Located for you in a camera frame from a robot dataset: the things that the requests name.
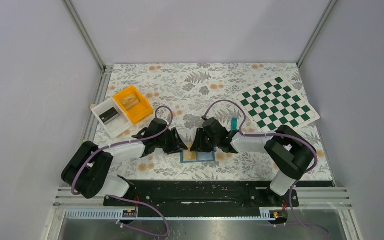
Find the blue card holder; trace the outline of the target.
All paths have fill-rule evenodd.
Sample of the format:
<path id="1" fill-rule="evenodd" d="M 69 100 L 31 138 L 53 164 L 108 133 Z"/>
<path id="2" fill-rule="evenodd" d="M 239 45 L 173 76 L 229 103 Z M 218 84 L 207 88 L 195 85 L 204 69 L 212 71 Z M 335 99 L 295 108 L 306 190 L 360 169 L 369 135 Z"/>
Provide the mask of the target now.
<path id="1" fill-rule="evenodd" d="M 214 148 L 212 152 L 196 152 L 197 160 L 196 161 L 184 161 L 184 152 L 180 153 L 180 162 L 185 163 L 200 163 L 200 162 L 212 162 L 216 160 L 216 149 Z"/>

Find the gold credit card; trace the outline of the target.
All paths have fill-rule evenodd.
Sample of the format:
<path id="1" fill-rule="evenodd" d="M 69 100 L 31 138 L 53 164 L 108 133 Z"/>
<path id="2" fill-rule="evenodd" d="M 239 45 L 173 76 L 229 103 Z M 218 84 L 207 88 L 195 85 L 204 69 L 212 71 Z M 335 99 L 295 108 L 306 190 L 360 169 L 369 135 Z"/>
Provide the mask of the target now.
<path id="1" fill-rule="evenodd" d="M 193 162 L 197 160 L 197 153 L 195 151 L 185 151 L 183 160 L 186 162 Z"/>

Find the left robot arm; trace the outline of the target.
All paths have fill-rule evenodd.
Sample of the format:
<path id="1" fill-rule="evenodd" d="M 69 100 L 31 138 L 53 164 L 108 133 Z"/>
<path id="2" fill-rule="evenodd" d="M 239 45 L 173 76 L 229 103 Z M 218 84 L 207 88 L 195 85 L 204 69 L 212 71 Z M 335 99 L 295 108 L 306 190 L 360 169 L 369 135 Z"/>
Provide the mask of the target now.
<path id="1" fill-rule="evenodd" d="M 84 142 L 62 171 L 61 180 L 86 199 L 97 195 L 123 197 L 132 184 L 122 176 L 111 175 L 110 168 L 123 161 L 146 157 L 156 149 L 170 155 L 186 151 L 188 147 L 176 128 L 169 129 L 165 120 L 156 117 L 129 140 L 104 147 Z"/>

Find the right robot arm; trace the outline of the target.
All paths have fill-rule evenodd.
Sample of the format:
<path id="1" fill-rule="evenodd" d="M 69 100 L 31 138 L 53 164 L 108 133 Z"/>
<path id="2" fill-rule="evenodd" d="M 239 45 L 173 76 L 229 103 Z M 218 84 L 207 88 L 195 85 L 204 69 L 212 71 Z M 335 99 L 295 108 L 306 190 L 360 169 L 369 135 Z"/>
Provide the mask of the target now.
<path id="1" fill-rule="evenodd" d="M 316 149 L 287 125 L 281 125 L 274 132 L 245 134 L 239 130 L 228 131 L 212 117 L 197 129 L 190 151 L 209 153 L 215 148 L 232 154 L 268 154 L 278 167 L 269 190 L 278 196 L 284 196 L 317 157 Z"/>

